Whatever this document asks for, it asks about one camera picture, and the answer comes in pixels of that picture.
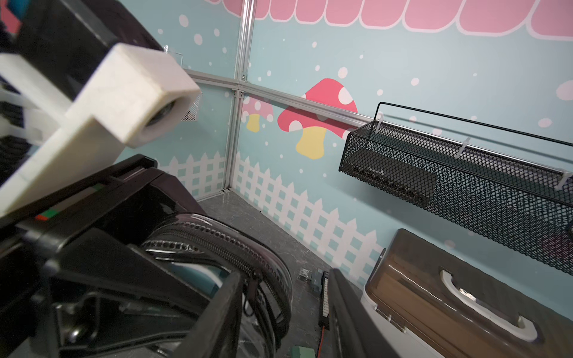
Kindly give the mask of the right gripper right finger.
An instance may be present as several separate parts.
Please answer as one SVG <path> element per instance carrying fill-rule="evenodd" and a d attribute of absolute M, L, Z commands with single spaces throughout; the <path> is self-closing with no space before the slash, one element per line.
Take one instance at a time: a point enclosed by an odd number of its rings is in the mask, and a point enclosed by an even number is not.
<path fill-rule="evenodd" d="M 336 357 L 397 357 L 343 273 L 333 268 L 328 273 L 329 329 Z"/>

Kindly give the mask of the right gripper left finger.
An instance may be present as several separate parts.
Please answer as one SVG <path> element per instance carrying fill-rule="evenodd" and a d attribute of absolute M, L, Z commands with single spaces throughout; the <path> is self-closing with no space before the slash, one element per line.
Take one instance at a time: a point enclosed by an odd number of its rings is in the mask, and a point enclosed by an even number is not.
<path fill-rule="evenodd" d="M 243 279 L 230 274 L 173 357 L 235 357 L 243 314 Z"/>

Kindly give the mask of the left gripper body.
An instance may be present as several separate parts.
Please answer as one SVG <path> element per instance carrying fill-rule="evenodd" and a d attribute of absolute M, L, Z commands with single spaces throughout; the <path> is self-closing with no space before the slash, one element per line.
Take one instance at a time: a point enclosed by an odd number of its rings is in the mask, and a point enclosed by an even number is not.
<path fill-rule="evenodd" d="M 142 249 L 182 213 L 204 215 L 158 164 L 136 155 L 1 220 L 1 355 L 176 348 L 213 300 Z"/>

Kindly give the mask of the black round pouch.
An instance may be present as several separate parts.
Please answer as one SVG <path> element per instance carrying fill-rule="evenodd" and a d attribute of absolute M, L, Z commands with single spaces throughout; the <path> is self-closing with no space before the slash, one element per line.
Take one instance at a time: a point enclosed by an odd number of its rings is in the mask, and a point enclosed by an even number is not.
<path fill-rule="evenodd" d="M 243 280 L 240 307 L 242 350 L 255 347 L 257 357 L 274 357 L 292 319 L 292 277 L 278 254 L 260 240 L 198 213 L 182 213 L 159 224 L 142 243 L 156 260 L 201 272 L 212 281 L 221 273 Z"/>

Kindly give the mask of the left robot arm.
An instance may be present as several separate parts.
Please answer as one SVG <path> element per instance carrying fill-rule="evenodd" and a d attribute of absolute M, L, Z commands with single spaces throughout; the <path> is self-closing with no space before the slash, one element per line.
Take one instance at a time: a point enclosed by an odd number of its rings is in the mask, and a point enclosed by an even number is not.
<path fill-rule="evenodd" d="M 1 39 L 1 355 L 164 357 L 208 340 L 211 298 L 173 271 L 214 258 L 167 229 L 210 218 L 152 158 L 197 83 L 118 1 L 9 1 Z M 174 343 L 177 350 L 165 346 Z"/>

